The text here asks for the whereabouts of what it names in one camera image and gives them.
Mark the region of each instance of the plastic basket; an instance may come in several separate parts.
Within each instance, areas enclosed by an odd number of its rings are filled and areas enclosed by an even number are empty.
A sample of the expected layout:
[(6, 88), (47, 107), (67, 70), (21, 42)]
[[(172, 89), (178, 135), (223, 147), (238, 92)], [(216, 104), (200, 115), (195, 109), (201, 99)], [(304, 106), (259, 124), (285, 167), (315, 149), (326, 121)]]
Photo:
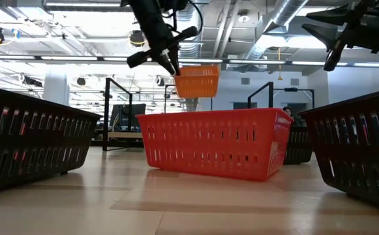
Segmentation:
[(99, 119), (0, 89), (0, 188), (81, 167)]
[(301, 115), (324, 181), (379, 204), (379, 92)]
[(181, 98), (214, 97), (217, 94), (220, 70), (218, 66), (181, 68), (175, 76), (177, 94)]
[(138, 116), (150, 166), (266, 180), (282, 165), (292, 119), (275, 108)]
[(306, 127), (292, 126), (284, 165), (297, 165), (311, 160), (312, 144)]

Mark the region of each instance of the black basket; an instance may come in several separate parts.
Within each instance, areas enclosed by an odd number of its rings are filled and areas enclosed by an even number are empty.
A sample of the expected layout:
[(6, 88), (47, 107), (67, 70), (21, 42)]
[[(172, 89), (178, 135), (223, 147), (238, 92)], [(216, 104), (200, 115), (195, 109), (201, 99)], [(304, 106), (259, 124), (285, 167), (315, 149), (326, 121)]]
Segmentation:
[(379, 92), (301, 115), (324, 181), (379, 204)]
[(99, 119), (0, 89), (0, 188), (81, 167)]
[(291, 126), (284, 165), (297, 165), (311, 160), (312, 144), (306, 127)]

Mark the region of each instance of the wooden floor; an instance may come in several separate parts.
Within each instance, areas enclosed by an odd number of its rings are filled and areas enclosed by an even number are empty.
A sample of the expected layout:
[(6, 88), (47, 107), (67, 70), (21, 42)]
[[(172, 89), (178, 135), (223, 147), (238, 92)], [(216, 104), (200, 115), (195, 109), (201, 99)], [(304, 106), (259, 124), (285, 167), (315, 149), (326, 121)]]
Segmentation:
[(0, 191), (0, 235), (379, 234), (379, 209), (332, 189), (316, 161), (265, 183), (150, 168), (140, 149)]

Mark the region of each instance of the white wall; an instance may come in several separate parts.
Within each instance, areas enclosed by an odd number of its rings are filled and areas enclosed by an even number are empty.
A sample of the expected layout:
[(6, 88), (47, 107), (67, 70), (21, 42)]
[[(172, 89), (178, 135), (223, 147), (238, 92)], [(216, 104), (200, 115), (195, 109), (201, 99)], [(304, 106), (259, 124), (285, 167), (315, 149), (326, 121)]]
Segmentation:
[(341, 68), (328, 73), (329, 103), (379, 91), (379, 69)]
[[(297, 88), (307, 89), (307, 77), (301, 72), (283, 72), (283, 81), (278, 81), (279, 73), (268, 74), (266, 72), (239, 72), (222, 71), (219, 82), (217, 96), (213, 98), (214, 110), (232, 110), (234, 102), (247, 102), (249, 95), (268, 82), (274, 82), (275, 88), (291, 87), (290, 79), (299, 78), (300, 86)], [(241, 85), (241, 78), (250, 78), (250, 85)], [(259, 108), (268, 105), (268, 89), (261, 91), (252, 98), (252, 102), (257, 102)], [(274, 107), (282, 108), (283, 103), (311, 103), (310, 99), (302, 92), (287, 93), (281, 91), (275, 98)], [(199, 100), (198, 110), (210, 110), (210, 98)]]
[(321, 107), (329, 104), (328, 101), (328, 74), (320, 69), (308, 76), (308, 88), (314, 89), (315, 107)]

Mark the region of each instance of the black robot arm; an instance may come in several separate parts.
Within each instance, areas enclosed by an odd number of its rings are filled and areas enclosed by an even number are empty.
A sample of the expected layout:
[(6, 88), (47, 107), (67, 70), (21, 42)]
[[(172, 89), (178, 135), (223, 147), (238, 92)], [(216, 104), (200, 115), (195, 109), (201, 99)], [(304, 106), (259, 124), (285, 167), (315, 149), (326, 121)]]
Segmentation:
[(130, 68), (141, 65), (151, 57), (170, 74), (180, 75), (179, 42), (198, 35), (198, 29), (192, 26), (174, 37), (172, 31), (176, 31), (176, 25), (172, 27), (166, 24), (162, 13), (173, 10), (171, 16), (175, 19), (176, 11), (183, 10), (187, 3), (189, 3), (188, 0), (130, 0), (121, 2), (122, 7), (127, 4), (130, 5), (150, 46), (150, 50), (137, 52), (127, 59)]
[(328, 56), (324, 70), (333, 71), (345, 47), (359, 46), (379, 52), (379, 0), (361, 0), (343, 7), (314, 12), (308, 18), (327, 24), (346, 27), (338, 32), (336, 27), (304, 24), (303, 28), (327, 46)]

